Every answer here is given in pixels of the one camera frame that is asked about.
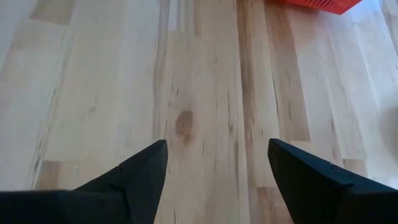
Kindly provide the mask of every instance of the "hardwood floor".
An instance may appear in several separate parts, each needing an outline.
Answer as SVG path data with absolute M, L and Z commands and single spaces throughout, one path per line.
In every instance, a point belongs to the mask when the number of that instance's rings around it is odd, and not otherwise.
M 0 190 L 73 189 L 157 139 L 156 223 L 291 223 L 281 138 L 398 188 L 398 1 L 0 0 Z

